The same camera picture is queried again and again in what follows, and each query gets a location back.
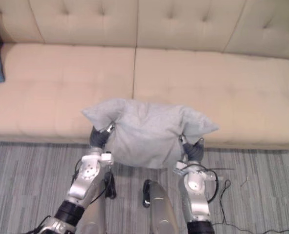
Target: gray carpet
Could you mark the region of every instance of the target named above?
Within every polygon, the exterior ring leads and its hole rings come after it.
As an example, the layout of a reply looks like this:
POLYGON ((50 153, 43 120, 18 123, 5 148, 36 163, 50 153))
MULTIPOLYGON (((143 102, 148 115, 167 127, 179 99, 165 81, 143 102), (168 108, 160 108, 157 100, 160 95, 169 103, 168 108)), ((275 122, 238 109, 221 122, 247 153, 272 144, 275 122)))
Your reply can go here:
MULTIPOLYGON (((46 215, 54 215, 70 186, 74 165, 86 150, 82 145, 0 143, 0 234, 26 232, 46 215)), ((235 169, 218 172, 232 182, 223 199, 227 222, 255 233, 289 228, 289 151, 208 149, 203 164, 235 169)), ((147 178, 168 191, 181 233, 186 233, 177 175, 119 164, 113 172, 118 196, 106 201, 109 234, 149 233, 149 210, 141 205, 147 178)), ((209 193, 213 187, 209 182, 209 193)), ((221 222, 219 198, 210 210, 213 222, 221 222)), ((242 233, 226 226, 215 229, 217 234, 242 233)))

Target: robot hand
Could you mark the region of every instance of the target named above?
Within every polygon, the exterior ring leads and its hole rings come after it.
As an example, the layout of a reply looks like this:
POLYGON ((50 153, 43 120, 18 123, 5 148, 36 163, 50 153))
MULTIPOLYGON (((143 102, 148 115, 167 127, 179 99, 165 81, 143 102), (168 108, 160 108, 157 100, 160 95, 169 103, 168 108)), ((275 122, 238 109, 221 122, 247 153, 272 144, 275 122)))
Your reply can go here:
MULTIPOLYGON (((114 161, 111 153, 103 152, 103 147, 113 129, 114 124, 111 124, 103 132, 98 132, 93 128, 90 136, 90 145, 92 146, 90 154, 82 157, 82 165, 77 178, 71 185, 65 200, 55 216, 47 220, 40 234, 75 233, 76 225, 95 196, 101 181, 109 178, 109 172, 106 173, 106 171, 114 161)), ((107 186, 104 191, 106 192, 106 196, 113 199, 116 196, 116 192, 113 176, 110 176, 110 178, 108 183, 113 188, 108 190, 109 186, 107 186)))
POLYGON ((195 145, 189 144, 184 136, 181 136, 180 140, 188 155, 188 161, 177 162, 174 172, 182 176, 179 190, 188 234, 214 234, 208 204, 218 192, 218 177, 215 173, 215 194, 207 201, 205 180, 212 180, 212 176, 208 176, 206 172, 209 170, 200 164, 204 156, 204 140, 201 138, 195 145))

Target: wire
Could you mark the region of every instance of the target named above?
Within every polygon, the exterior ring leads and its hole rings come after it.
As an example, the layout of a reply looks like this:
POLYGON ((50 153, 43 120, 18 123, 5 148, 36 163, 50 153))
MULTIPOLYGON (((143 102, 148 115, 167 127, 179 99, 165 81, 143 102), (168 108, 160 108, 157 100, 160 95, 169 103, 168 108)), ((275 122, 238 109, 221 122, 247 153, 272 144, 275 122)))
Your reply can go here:
POLYGON ((189 164, 189 165, 185 166, 184 168, 182 168, 182 171, 187 169, 187 168, 189 168, 189 167, 191 167, 191 166, 198 166, 198 167, 202 167, 203 168, 203 170, 197 170, 197 172, 202 172, 202 171, 204 171, 204 172, 212 172, 215 175, 215 182, 216 182, 215 192, 214 192, 214 195, 211 197, 211 199, 207 201, 208 204, 211 203, 216 198, 216 196, 218 194, 218 190, 219 190, 219 180, 218 180, 218 176, 217 176, 216 172, 213 169, 208 169, 205 166, 203 166, 201 164, 196 164, 196 163, 192 163, 192 164, 189 164))
POLYGON ((74 167, 74 174, 72 175, 72 182, 71 182, 71 185, 74 183, 74 181, 76 180, 77 176, 78 176, 78 173, 79 173, 79 169, 77 169, 77 166, 78 164, 81 162, 81 158, 77 161, 77 163, 75 164, 75 167, 74 167))
POLYGON ((47 215, 42 222, 38 225, 37 228, 35 228, 34 230, 28 231, 26 233, 21 233, 21 234, 37 234, 41 231, 41 229, 43 228, 43 223, 46 221, 46 219, 50 218, 50 215, 47 215))
MULTIPOLYGON (((225 192, 227 191, 227 189, 229 189, 231 187, 231 181, 229 179, 227 179, 225 181, 225 186, 224 186, 224 189, 222 190, 222 193, 220 195, 220 198, 219 198, 219 205, 220 205, 220 208, 221 208, 221 212, 223 214, 223 221, 221 223, 214 223, 213 226, 216 226, 216 225, 226 225, 226 226, 231 226, 231 227, 234 227, 235 229, 241 231, 241 232, 247 232, 247 233, 250 233, 250 234, 255 234, 254 232, 250 231, 250 230, 247 230, 247 229, 241 229, 239 227, 237 227, 236 225, 233 225, 233 224, 230 224, 230 223, 227 223, 226 221, 226 215, 225 215, 225 211, 224 211, 224 208, 223 208, 223 196, 225 194, 225 192)), ((282 230, 282 231, 277 231, 277 230, 274 230, 274 229, 270 229, 270 230, 267 230, 261 234, 267 234, 267 233, 285 233, 285 232, 289 232, 289 229, 286 229, 286 230, 282 230)))
POLYGON ((91 205, 92 203, 94 203, 96 200, 98 200, 107 190, 108 190, 108 188, 110 187, 110 184, 111 184, 111 181, 112 181, 112 175, 111 175, 111 177, 110 177, 110 180, 109 180, 109 182, 108 182, 108 184, 106 185, 106 187, 102 190, 102 192, 95 198, 95 199, 93 199, 89 204, 91 205))

